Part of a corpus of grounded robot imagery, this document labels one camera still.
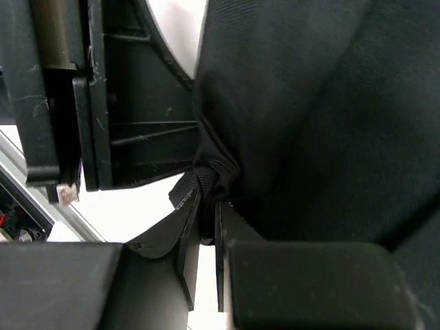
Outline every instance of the black plastic bracket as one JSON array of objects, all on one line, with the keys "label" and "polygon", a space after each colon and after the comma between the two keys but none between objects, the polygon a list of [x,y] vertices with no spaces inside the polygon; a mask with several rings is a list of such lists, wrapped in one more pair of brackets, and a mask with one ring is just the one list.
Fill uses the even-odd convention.
[{"label": "black plastic bracket", "polygon": [[199,261],[200,194],[191,191],[176,210],[155,227],[136,237],[127,245],[144,258],[156,260],[171,252],[175,273],[181,282],[188,308],[194,309],[195,284]]},{"label": "black plastic bracket", "polygon": [[224,202],[216,225],[229,329],[421,329],[399,268],[378,245],[265,241]]},{"label": "black plastic bracket", "polygon": [[98,170],[96,168],[96,151],[90,103],[89,75],[89,25],[87,2],[84,0],[63,0],[67,46],[69,58],[77,70],[72,78],[76,119],[81,145],[81,161],[85,185],[88,191],[98,190]]},{"label": "black plastic bracket", "polygon": [[93,76],[90,82],[91,117],[96,143],[96,167],[102,189],[113,186],[111,170],[109,110],[107,105],[107,73],[105,62],[104,23],[101,0],[88,0],[90,63]]},{"label": "black plastic bracket", "polygon": [[61,169],[30,2],[1,0],[0,8],[3,83],[26,155],[27,182],[56,184]]}]

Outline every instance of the metal frame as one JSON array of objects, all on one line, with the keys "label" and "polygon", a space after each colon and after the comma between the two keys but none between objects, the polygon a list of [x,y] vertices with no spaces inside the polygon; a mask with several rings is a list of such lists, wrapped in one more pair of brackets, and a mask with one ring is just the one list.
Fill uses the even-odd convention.
[{"label": "metal frame", "polygon": [[64,223],[81,241],[105,241],[99,232],[73,206],[52,205],[44,187],[26,186],[26,160],[23,153],[0,131],[0,172],[14,184],[19,192],[54,225]]}]

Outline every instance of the black plastic part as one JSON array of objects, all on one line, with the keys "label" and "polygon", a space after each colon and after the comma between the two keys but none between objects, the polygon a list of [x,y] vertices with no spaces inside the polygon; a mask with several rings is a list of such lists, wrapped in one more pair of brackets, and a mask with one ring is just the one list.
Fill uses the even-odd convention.
[{"label": "black plastic part", "polygon": [[89,82],[87,77],[75,77],[72,80],[75,95],[76,116],[81,142],[81,160],[84,170],[85,185],[88,191],[99,187],[96,168],[93,122],[90,113]]},{"label": "black plastic part", "polygon": [[27,2],[0,5],[0,119],[17,118],[28,184],[47,186],[55,202],[58,184],[79,186],[80,160],[87,190],[141,186],[191,168],[192,80],[145,1],[63,0],[69,70],[41,67]]},{"label": "black plastic part", "polygon": [[93,78],[90,82],[91,117],[96,146],[96,168],[101,189],[113,187],[111,170],[109,110],[107,108],[107,75],[105,65],[104,30],[101,0],[88,0],[91,66]]},{"label": "black plastic part", "polygon": [[5,78],[0,66],[0,123],[3,125],[14,125],[15,116],[9,103],[8,90],[6,89]]},{"label": "black plastic part", "polygon": [[186,330],[199,255],[198,201],[192,193],[127,245],[1,245],[0,329]]},{"label": "black plastic part", "polygon": [[10,107],[32,185],[55,184],[61,169],[29,1],[0,1],[0,54]]},{"label": "black plastic part", "polygon": [[228,203],[217,205],[216,217],[219,296],[229,329],[421,328],[409,288],[385,249],[267,242]]}]

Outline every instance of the red component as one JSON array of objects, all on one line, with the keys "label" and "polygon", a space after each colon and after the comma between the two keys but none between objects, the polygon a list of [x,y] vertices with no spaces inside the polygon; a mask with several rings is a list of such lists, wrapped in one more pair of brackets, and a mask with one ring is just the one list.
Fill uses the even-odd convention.
[{"label": "red component", "polygon": [[0,216],[0,227],[5,223],[6,220],[6,214],[3,214]]}]

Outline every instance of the black fabric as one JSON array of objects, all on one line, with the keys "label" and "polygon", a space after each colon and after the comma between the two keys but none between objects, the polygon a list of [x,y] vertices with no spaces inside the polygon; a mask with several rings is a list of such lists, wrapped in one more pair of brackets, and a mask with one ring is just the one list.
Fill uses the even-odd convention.
[{"label": "black fabric", "polygon": [[197,180],[195,173],[189,171],[184,173],[180,180],[176,183],[175,187],[170,191],[168,196],[172,205],[176,208],[185,198],[185,196],[194,188],[197,187]]},{"label": "black fabric", "polygon": [[438,297],[438,244],[400,246],[439,206],[439,17],[438,0],[210,0],[201,142],[173,199],[198,185],[206,237],[229,199],[266,239],[397,247]]}]

